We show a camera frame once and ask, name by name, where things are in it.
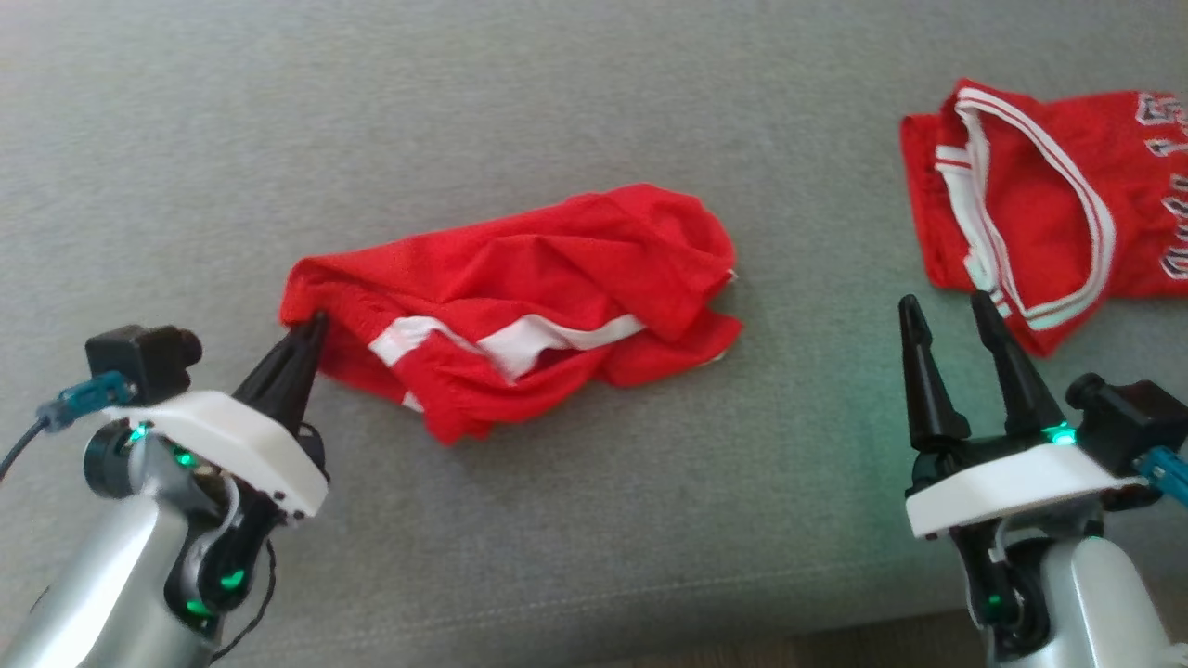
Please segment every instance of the folded red jersey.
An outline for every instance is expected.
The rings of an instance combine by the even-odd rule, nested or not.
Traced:
[[[721,223],[638,184],[297,263],[280,307],[326,310],[322,371],[424,412],[450,443],[598,378],[638,385],[713,361],[741,324],[707,302],[734,276]]]
[[[924,267],[986,290],[1049,354],[1106,296],[1188,295],[1188,111],[1168,93],[1041,102],[963,80],[904,119]]]

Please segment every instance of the clothing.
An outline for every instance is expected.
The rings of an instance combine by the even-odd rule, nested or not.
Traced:
[[[1168,93],[1041,102],[960,81],[901,126],[929,278],[991,292],[1038,354],[1106,296],[1188,295],[1186,114]]]
[[[707,303],[734,276],[719,220],[649,184],[297,263],[280,307],[331,320],[322,371],[423,411],[450,443],[588,380],[657,380],[720,357],[741,324]]]

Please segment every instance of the blue cable connector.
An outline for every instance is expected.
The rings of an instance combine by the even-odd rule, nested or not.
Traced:
[[[1151,485],[1188,506],[1188,462],[1165,447],[1152,449],[1138,462],[1138,472]]]
[[[37,408],[37,417],[44,420],[45,430],[53,434],[70,427],[80,417],[131,403],[134,396],[135,387],[127,378],[118,371],[108,371],[63,390],[58,398]]]

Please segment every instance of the green led light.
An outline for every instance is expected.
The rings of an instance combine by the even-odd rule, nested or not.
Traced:
[[[244,573],[244,569],[240,568],[222,580],[219,580],[219,584],[221,584],[227,591],[238,590],[239,586],[244,584],[244,575],[246,575],[246,573]]]
[[[185,609],[189,610],[191,613],[198,615],[201,617],[214,617],[214,612],[210,612],[209,607],[202,605],[201,600],[191,600],[187,603]]]
[[[1057,446],[1072,446],[1076,443],[1076,429],[1069,427],[1067,422],[1061,422],[1059,427],[1049,427],[1043,433],[1048,436],[1048,440]]]

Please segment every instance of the gray couch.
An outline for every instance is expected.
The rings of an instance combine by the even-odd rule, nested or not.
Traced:
[[[537,668],[953,609],[953,550],[902,508],[899,296],[974,428],[1001,415],[965,298],[924,279],[899,118],[960,76],[1184,93],[1186,31],[1182,0],[8,2],[0,424],[106,328],[192,328],[196,385],[230,389],[303,256],[650,181],[734,239],[729,355],[454,449],[321,382],[331,498],[276,537],[276,601],[222,666]],[[1186,396],[1186,330],[1183,303],[1112,302],[1041,368]],[[0,643],[103,512],[94,426],[0,489]],[[1188,582],[1182,509],[1112,528],[1157,586]]]

